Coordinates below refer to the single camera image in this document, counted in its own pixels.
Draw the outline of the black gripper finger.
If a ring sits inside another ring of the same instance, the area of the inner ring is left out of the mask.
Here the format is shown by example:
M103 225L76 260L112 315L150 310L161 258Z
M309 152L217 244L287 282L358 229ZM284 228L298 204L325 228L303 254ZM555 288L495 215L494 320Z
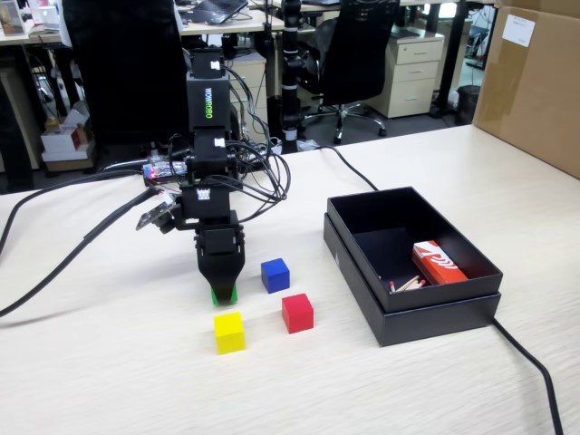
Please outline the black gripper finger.
M237 301L236 281L244 267L244 254L198 256L199 272L208 280L215 305L230 305Z

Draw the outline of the black gripper motor body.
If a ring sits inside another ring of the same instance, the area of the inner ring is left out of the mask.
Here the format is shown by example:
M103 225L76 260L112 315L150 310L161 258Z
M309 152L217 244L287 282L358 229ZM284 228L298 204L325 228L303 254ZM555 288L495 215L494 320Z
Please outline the black gripper motor body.
M199 256L227 256L244 251L245 235L236 211L226 217L204 218L195 229Z

